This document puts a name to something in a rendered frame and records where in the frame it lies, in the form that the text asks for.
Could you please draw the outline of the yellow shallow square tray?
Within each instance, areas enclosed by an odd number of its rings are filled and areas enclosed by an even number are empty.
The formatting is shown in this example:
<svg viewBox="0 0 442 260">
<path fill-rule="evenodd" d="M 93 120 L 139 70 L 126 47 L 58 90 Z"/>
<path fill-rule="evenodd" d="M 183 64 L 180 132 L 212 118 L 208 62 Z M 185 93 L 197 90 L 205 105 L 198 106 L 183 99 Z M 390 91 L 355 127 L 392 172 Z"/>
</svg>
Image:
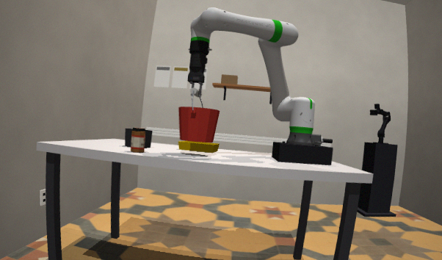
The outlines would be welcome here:
<svg viewBox="0 0 442 260">
<path fill-rule="evenodd" d="M 179 150 L 214 153 L 218 151 L 219 144 L 209 142 L 180 141 L 178 142 L 178 147 Z"/>
</svg>

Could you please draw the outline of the small spice jar with black lid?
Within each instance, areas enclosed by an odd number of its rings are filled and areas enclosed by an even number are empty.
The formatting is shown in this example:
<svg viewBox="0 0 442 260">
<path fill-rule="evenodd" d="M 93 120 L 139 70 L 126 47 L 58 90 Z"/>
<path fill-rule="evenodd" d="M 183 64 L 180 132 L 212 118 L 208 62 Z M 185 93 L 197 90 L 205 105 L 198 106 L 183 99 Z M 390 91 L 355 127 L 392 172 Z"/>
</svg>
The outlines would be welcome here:
<svg viewBox="0 0 442 260">
<path fill-rule="evenodd" d="M 133 128 L 131 133 L 131 152 L 143 153 L 145 151 L 145 129 Z"/>
</svg>

